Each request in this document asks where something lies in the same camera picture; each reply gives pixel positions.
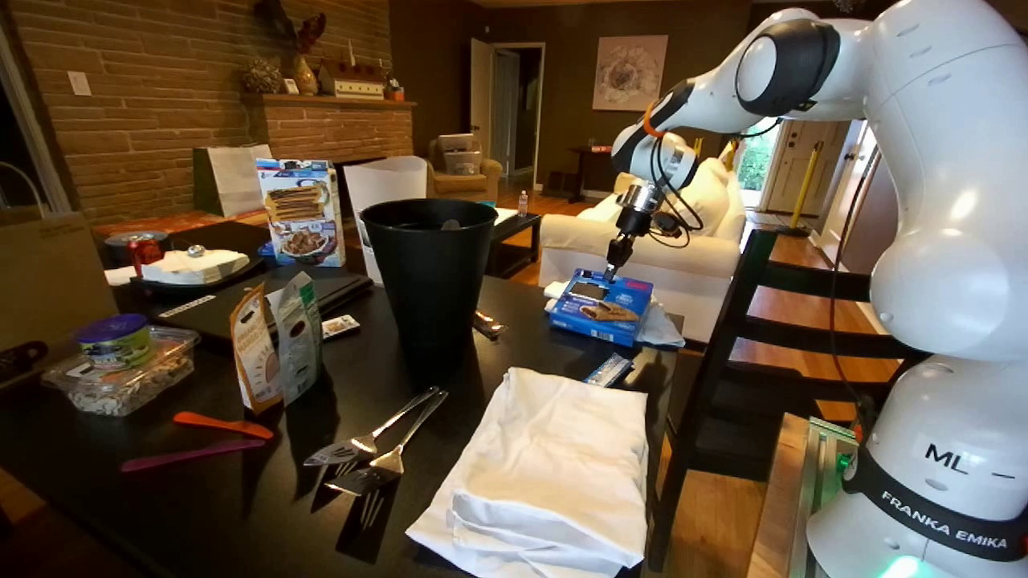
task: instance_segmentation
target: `colorful package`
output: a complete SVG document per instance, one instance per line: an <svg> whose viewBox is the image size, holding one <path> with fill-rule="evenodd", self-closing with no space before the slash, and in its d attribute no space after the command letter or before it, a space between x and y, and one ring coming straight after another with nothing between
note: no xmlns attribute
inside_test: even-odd
<svg viewBox="0 0 1028 578"><path fill-rule="evenodd" d="M257 157L257 184L279 262L345 266L345 219L331 159Z"/></svg>
<svg viewBox="0 0 1028 578"><path fill-rule="evenodd" d="M563 295L549 300L549 323L620 346L637 346L652 282L597 269L575 269Z"/></svg>

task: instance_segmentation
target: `plastic container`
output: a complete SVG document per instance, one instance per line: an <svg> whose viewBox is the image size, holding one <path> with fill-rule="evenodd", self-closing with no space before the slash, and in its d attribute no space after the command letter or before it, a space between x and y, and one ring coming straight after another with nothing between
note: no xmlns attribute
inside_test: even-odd
<svg viewBox="0 0 1028 578"><path fill-rule="evenodd" d="M124 417L192 372L197 332L151 327L154 346L141 364L104 364L76 352L55 363L45 381L58 384L76 412Z"/></svg>
<svg viewBox="0 0 1028 578"><path fill-rule="evenodd" d="M516 215L526 219L526 188L516 192Z"/></svg>
<svg viewBox="0 0 1028 578"><path fill-rule="evenodd" d="M100 368L146 364L154 332L146 314L112 314L76 332L76 344Z"/></svg>

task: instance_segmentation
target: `snack bag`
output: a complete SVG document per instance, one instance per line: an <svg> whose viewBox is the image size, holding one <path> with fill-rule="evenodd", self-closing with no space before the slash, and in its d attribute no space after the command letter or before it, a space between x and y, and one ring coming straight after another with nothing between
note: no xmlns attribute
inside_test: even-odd
<svg viewBox="0 0 1028 578"><path fill-rule="evenodd" d="M283 402L279 352L271 339L262 308L262 287L249 287L228 317L238 392L253 413Z"/></svg>
<svg viewBox="0 0 1028 578"><path fill-rule="evenodd" d="M321 311L308 271L297 271L283 287L267 295L279 332L279 388L292 404L318 381L321 368Z"/></svg>
<svg viewBox="0 0 1028 578"><path fill-rule="evenodd" d="M345 266L345 219L331 159L257 157L257 184L279 262Z"/></svg>

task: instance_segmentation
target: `blue package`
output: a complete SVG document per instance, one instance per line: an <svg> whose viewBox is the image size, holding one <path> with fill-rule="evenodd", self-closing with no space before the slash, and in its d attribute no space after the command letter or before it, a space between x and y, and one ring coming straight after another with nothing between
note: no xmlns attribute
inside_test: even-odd
<svg viewBox="0 0 1028 578"><path fill-rule="evenodd" d="M555 295L546 311L551 327L637 346L648 297L652 282L645 278L608 278L597 269L575 269L563 295Z"/></svg>

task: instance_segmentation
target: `framed picture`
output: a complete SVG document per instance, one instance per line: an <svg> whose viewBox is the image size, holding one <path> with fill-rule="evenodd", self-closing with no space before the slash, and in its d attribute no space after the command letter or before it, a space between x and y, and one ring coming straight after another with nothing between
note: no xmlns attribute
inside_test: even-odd
<svg viewBox="0 0 1028 578"><path fill-rule="evenodd" d="M604 34L597 46L594 110L648 110L663 92L669 34Z"/></svg>

